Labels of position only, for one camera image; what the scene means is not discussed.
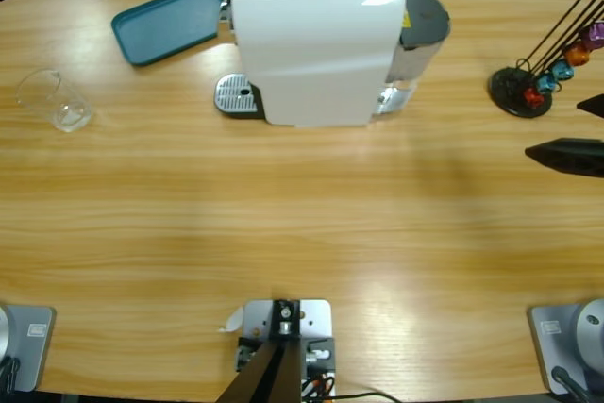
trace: white paper tag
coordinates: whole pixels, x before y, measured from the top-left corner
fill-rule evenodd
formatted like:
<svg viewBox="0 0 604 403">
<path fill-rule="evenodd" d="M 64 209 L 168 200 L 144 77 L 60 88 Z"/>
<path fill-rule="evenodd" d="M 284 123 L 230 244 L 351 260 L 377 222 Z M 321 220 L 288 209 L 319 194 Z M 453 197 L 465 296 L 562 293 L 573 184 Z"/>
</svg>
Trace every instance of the white paper tag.
<svg viewBox="0 0 604 403">
<path fill-rule="evenodd" d="M 560 329 L 560 323 L 558 322 L 558 320 L 542 321 L 541 331 L 546 335 L 562 333 L 562 329 Z"/>
<path fill-rule="evenodd" d="M 27 337 L 46 337 L 48 325 L 29 325 Z"/>
<path fill-rule="evenodd" d="M 243 325 L 243 307 L 236 309 L 226 320 L 226 326 L 218 329 L 218 332 L 235 332 Z"/>
</svg>

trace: black stand base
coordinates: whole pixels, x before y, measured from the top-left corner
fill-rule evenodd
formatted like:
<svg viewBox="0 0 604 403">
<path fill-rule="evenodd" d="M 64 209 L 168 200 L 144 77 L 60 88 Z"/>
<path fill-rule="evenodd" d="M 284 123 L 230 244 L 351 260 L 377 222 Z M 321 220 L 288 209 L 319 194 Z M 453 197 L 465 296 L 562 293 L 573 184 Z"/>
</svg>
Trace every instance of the black stand base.
<svg viewBox="0 0 604 403">
<path fill-rule="evenodd" d="M 536 108 L 527 104 L 524 90 L 529 86 L 531 73 L 519 68 L 504 68 L 489 79 L 489 94 L 500 108 L 516 117 L 535 118 L 551 108 L 551 94 L 544 95 L 545 102 Z"/>
</svg>

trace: black metal rod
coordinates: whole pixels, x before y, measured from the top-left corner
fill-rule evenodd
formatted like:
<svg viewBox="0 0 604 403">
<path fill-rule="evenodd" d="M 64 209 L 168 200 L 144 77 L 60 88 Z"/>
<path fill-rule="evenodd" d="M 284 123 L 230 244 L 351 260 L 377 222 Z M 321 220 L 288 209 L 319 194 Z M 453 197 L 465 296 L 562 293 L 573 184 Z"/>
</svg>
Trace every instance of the black metal rod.
<svg viewBox="0 0 604 403">
<path fill-rule="evenodd" d="M 556 59 L 558 59 L 560 57 L 560 54 L 561 54 L 562 50 L 564 49 L 564 47 L 566 47 L 568 44 L 570 44 L 572 41 L 574 41 L 579 36 L 579 32 L 586 25 L 588 25 L 590 22 L 592 22 L 594 20 L 594 18 L 599 16 L 601 10 L 604 11 L 604 0 L 601 1 L 599 4 L 597 4 L 597 6 L 594 9 L 592 9 L 592 11 L 590 13 L 588 13 L 587 17 L 585 17 L 585 19 L 583 19 L 583 21 L 579 25 L 577 25 L 577 27 L 575 27 L 575 29 L 572 31 L 572 33 L 568 36 L 568 39 L 565 42 L 563 42 L 558 47 L 558 49 L 556 49 L 556 52 L 551 54 L 551 56 L 544 62 L 543 68 L 541 68 L 541 70 L 539 70 L 539 71 L 543 71 L 544 69 L 548 68 L 549 65 L 554 63 L 554 61 L 556 61 Z M 535 69 L 534 73 L 538 74 L 539 71 L 537 69 Z"/>
<path fill-rule="evenodd" d="M 563 49 L 564 46 L 567 44 L 568 40 L 570 37 L 572 37 L 572 31 L 573 31 L 573 27 L 575 27 L 575 25 L 581 20 L 581 18 L 585 15 L 585 13 L 587 12 L 587 10 L 596 2 L 597 0 L 590 0 L 589 3 L 585 6 L 585 8 L 582 10 L 581 13 L 579 13 L 579 15 L 575 18 L 575 21 L 573 21 L 571 23 L 571 25 L 569 27 L 566 28 L 566 30 L 564 30 L 564 32 L 561 34 L 561 36 L 556 40 L 556 42 L 554 42 L 554 44 L 552 44 L 552 46 L 547 50 L 547 52 L 539 59 L 539 61 L 537 61 L 537 63 L 535 63 L 534 66 L 534 71 L 533 73 L 537 74 L 538 71 L 537 69 L 540 67 L 540 65 L 542 64 L 542 62 L 547 61 L 550 59 L 551 57 L 551 53 L 554 49 L 558 50 L 558 49 Z"/>
<path fill-rule="evenodd" d="M 528 57 L 526 57 L 526 58 L 524 59 L 524 61 L 525 61 L 525 62 L 529 62 L 530 58 L 531 58 L 532 56 L 534 56 L 534 55 L 535 55 L 535 52 L 537 52 L 537 51 L 539 50 L 539 48 L 540 48 L 541 46 L 543 46 L 543 45 L 544 45 L 544 42 L 546 42 L 546 41 L 547 41 L 547 39 L 548 39 L 549 37 L 551 37 L 551 34 L 552 34 L 552 33 L 554 33 L 554 32 L 556 31 L 556 29 L 557 29 L 557 28 L 560 26 L 560 24 L 562 24 L 562 22 L 563 22 L 563 21 L 564 21 L 564 20 L 565 20 L 565 19 L 568 17 L 568 15 L 569 15 L 569 14 L 570 14 L 570 13 L 573 11 L 573 9 L 575 9 L 575 7 L 576 7 L 576 6 L 579 4 L 579 2 L 580 2 L 580 1 L 581 1 L 581 0 L 576 0 L 576 1 L 573 3 L 573 5 L 571 5 L 571 7 L 568 9 L 568 11 L 566 11 L 566 12 L 564 13 L 564 15 L 563 15 L 563 16 L 560 18 L 560 20 L 559 20 L 559 21 L 556 23 L 556 25 L 554 25 L 554 26 L 552 27 L 552 29 L 551 29 L 551 30 L 549 30 L 549 32 L 547 33 L 547 35 L 545 35 L 545 36 L 544 36 L 544 38 L 541 40 L 541 42 L 540 42 L 539 44 L 537 44 L 537 47 L 535 47 L 535 48 L 532 50 L 532 52 L 531 52 L 530 54 L 528 54 Z"/>
</svg>

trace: yellow sticker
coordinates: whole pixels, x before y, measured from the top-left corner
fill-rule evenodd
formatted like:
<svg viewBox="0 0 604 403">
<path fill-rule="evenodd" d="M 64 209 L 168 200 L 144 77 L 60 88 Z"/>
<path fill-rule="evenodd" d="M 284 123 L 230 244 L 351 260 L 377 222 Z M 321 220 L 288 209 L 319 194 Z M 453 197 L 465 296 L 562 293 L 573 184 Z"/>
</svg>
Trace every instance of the yellow sticker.
<svg viewBox="0 0 604 403">
<path fill-rule="evenodd" d="M 403 28 L 411 28 L 411 17 L 409 12 L 405 10 L 405 16 L 403 16 Z"/>
</svg>

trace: label sticker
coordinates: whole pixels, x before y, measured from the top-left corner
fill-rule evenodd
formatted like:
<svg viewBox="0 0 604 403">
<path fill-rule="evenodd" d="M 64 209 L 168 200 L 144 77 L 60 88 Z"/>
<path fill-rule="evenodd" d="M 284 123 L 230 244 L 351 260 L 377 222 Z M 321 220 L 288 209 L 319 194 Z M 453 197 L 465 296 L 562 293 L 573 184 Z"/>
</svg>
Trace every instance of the label sticker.
<svg viewBox="0 0 604 403">
<path fill-rule="evenodd" d="M 405 16 L 403 16 L 403 28 L 411 28 L 411 17 L 409 12 L 405 10 Z"/>
<path fill-rule="evenodd" d="M 561 334 L 560 323 L 558 320 L 542 321 L 541 331 L 546 335 Z"/>
<path fill-rule="evenodd" d="M 46 337 L 47 325 L 29 325 L 27 337 Z"/>
</svg>

